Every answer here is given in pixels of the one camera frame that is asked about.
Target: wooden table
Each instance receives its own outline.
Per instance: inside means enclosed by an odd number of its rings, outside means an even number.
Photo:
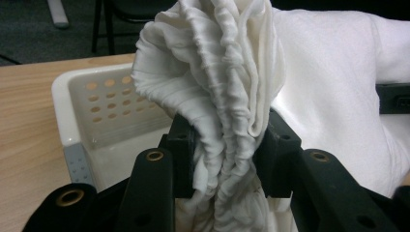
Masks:
[[[51,83],[67,71],[125,64],[133,54],[0,68],[0,230],[21,231],[55,189],[70,183]]]

